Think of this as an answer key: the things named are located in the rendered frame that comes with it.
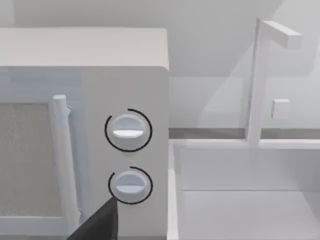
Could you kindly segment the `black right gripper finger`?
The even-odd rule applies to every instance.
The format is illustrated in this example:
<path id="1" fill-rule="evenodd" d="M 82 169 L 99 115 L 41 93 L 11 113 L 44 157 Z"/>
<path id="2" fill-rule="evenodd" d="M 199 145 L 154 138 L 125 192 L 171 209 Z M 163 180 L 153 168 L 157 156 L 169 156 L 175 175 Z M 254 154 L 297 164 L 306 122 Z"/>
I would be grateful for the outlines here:
<path id="1" fill-rule="evenodd" d="M 118 201 L 111 197 L 65 240 L 118 240 Z"/>

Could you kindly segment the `pale round microwave knob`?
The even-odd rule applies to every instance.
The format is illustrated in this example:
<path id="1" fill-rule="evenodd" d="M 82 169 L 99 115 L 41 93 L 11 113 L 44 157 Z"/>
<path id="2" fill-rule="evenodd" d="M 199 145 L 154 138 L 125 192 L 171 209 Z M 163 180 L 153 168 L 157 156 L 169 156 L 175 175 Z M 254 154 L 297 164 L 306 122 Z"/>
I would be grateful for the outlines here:
<path id="1" fill-rule="evenodd" d="M 145 177 L 136 171 L 125 171 L 113 181 L 113 193 L 124 202 L 135 202 L 142 199 L 147 190 Z"/>
<path id="2" fill-rule="evenodd" d="M 136 149 L 143 144 L 147 127 L 143 119 L 133 113 L 125 113 L 111 120 L 108 136 L 121 149 Z"/>

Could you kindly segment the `pale microwave door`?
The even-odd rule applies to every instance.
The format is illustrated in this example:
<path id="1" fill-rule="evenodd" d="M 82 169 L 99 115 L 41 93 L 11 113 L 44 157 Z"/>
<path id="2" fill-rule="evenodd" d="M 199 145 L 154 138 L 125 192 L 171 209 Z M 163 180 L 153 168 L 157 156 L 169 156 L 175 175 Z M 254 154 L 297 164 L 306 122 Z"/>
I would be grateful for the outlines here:
<path id="1" fill-rule="evenodd" d="M 0 70 L 0 236 L 68 236 L 53 96 L 79 106 L 81 72 L 64 67 Z"/>

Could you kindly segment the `pale microwave oven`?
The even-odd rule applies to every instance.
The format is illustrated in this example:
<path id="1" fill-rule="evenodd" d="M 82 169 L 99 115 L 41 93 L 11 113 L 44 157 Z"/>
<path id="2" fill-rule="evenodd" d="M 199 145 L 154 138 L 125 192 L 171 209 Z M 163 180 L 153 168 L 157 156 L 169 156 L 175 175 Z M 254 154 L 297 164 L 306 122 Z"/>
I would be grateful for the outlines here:
<path id="1" fill-rule="evenodd" d="M 111 197 L 118 208 L 117 240 L 167 240 L 169 54 L 162 28 L 0 27 L 0 70 L 75 68 L 78 107 L 69 115 L 79 226 Z M 108 134 L 112 119 L 141 117 L 143 144 L 122 149 Z M 117 175 L 135 171 L 144 197 L 128 202 L 113 192 Z M 67 236 L 0 235 L 0 240 L 65 240 Z"/>

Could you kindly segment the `white sink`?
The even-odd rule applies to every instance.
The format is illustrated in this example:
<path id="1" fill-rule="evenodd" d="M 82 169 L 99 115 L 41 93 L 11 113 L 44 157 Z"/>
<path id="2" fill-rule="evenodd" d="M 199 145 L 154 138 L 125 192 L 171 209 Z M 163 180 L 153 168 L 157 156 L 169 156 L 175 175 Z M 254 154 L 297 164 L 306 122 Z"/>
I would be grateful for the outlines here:
<path id="1" fill-rule="evenodd" d="M 320 140 L 171 139 L 168 240 L 320 240 Z"/>

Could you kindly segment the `tall white tap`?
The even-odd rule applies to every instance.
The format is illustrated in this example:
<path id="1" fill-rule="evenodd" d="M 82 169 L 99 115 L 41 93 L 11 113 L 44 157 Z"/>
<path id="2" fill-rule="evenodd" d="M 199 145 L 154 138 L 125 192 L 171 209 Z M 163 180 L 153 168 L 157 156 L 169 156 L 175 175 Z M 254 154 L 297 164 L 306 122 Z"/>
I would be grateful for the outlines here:
<path id="1" fill-rule="evenodd" d="M 303 36 L 301 33 L 274 20 L 256 19 L 252 65 L 250 73 L 248 118 L 245 139 L 252 148 L 261 141 L 263 104 L 268 77 L 268 60 L 271 42 L 286 50 L 300 50 Z"/>

